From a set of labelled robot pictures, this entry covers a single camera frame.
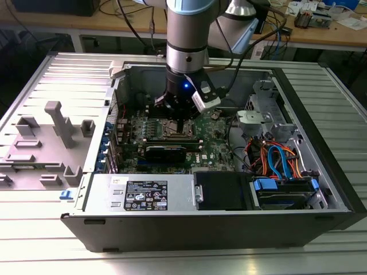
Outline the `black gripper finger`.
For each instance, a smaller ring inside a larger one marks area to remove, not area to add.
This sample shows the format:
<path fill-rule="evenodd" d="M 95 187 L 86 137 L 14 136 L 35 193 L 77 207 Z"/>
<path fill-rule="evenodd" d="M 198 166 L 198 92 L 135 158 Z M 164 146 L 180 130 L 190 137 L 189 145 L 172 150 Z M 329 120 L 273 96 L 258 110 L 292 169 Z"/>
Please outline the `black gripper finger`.
<path fill-rule="evenodd" d="M 184 127 L 184 105 L 175 95 L 162 95 L 157 97 L 154 105 L 161 109 L 167 119 L 174 120 L 177 123 L 177 132 L 181 133 Z"/>

